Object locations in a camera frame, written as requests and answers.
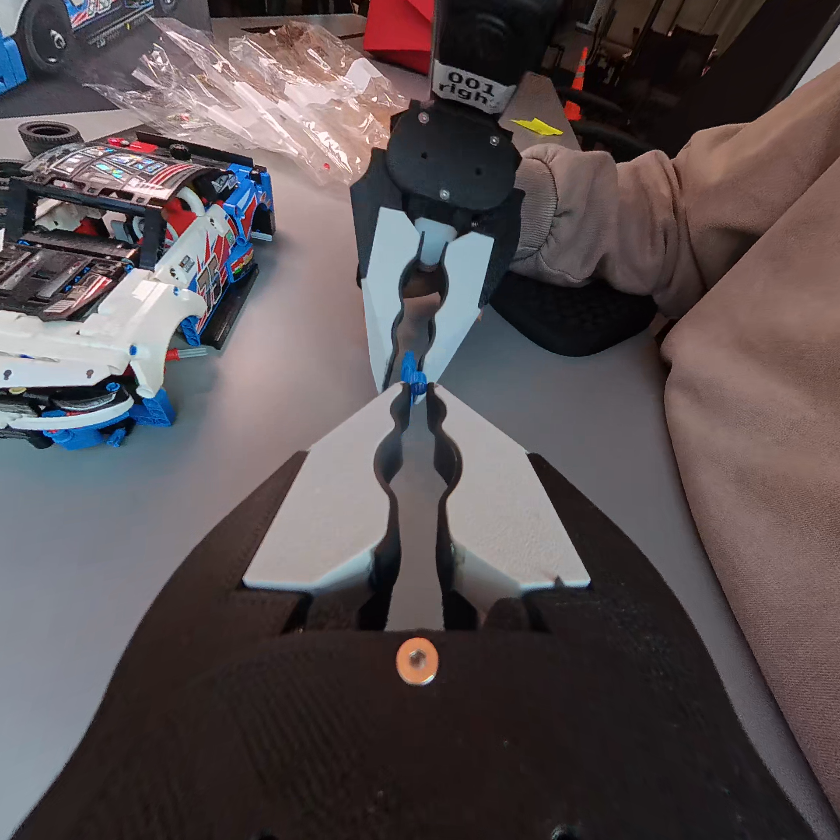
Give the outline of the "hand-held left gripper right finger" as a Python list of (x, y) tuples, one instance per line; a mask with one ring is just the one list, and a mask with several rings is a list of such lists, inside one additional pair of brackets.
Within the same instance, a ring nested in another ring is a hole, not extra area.
[(436, 566), (444, 609), (489, 611), (498, 601), (591, 576), (529, 452), (453, 393), (427, 388), (437, 508)]

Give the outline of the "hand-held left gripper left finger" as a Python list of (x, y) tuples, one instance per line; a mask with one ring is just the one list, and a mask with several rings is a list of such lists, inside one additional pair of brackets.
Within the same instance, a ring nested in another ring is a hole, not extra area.
[(311, 446), (244, 585), (308, 594), (392, 587), (402, 546), (391, 483), (407, 426), (408, 385), (396, 384)]

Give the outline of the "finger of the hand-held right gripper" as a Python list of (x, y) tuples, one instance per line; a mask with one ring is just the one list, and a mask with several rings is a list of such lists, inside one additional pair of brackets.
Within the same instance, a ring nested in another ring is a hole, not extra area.
[(403, 211), (383, 208), (377, 218), (366, 275), (364, 320), (371, 371), (378, 392), (389, 385), (404, 315), (403, 288), (418, 261), (422, 235)]
[(428, 382), (439, 382), (467, 332), (480, 314), (494, 241), (484, 234), (466, 234), (444, 248), (444, 294), (428, 324), (429, 344), (420, 364)]

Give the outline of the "person's right forearm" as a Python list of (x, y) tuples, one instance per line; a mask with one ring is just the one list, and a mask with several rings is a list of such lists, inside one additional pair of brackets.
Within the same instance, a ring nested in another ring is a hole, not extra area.
[(524, 151), (510, 269), (560, 287), (592, 277), (684, 314), (838, 162), (839, 66), (752, 122), (695, 133), (676, 157)]

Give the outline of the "grey desk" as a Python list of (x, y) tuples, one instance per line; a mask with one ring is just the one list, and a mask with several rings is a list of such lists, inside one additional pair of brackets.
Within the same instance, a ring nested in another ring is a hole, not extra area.
[[(2, 838), (49, 788), (123, 650), (191, 550), (298, 450), (375, 397), (345, 187), (261, 150), (278, 237), (222, 353), (169, 365), (170, 428), (119, 448), (2, 441)], [(677, 594), (762, 760), (819, 838), (832, 807), (763, 681), (701, 546), (665, 424), (657, 319), (590, 358), (529, 342), (486, 309), (443, 387), (540, 454)]]

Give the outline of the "black wrist rest pad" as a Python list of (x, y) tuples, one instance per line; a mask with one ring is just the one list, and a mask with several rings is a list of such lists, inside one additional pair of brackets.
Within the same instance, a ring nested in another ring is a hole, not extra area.
[(569, 358), (598, 354), (635, 337), (658, 312), (652, 297), (616, 290), (602, 279), (559, 287), (511, 271), (489, 304), (526, 339)]

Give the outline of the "red folded object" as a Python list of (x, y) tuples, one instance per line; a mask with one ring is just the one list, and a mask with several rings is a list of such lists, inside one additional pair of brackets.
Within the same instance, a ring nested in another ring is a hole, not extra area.
[(434, 1), (370, 1), (364, 50), (378, 60), (427, 74)]

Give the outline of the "clear plastic bag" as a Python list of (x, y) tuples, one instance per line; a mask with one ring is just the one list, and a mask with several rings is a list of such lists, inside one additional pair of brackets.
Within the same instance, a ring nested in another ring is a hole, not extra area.
[(172, 140), (306, 159), (290, 132), (297, 125), (236, 69), (209, 32), (175, 17), (150, 17), (136, 38), (81, 60), (73, 75)]
[(300, 20), (245, 30), (228, 53), (253, 87), (299, 129), (318, 177), (351, 185), (383, 150), (408, 99), (361, 52), (326, 28)]

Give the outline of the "white blue toy race car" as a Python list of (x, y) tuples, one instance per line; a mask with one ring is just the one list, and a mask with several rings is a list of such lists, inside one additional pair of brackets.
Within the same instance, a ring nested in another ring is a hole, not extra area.
[(275, 232), (270, 174), (242, 154), (137, 131), (2, 161), (2, 439), (173, 425), (167, 362), (222, 349)]

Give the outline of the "person's beige printed sweatshirt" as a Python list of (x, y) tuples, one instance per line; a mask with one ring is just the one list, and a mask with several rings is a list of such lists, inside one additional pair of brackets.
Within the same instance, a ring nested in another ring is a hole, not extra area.
[(731, 609), (838, 812), (838, 165), (664, 345), (668, 427)]

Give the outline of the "black toy tyre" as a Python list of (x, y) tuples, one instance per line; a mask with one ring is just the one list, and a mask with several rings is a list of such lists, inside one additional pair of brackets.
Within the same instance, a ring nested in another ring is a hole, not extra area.
[(34, 158), (65, 145), (83, 142), (78, 129), (63, 122), (30, 120), (20, 123), (17, 131), (27, 152)]

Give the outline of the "toy car box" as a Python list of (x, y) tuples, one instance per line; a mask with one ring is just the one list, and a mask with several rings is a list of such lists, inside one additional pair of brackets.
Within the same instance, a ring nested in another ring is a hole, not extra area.
[(2, 119), (114, 110), (88, 83), (126, 78), (158, 18), (211, 27), (207, 1), (2, 1)]

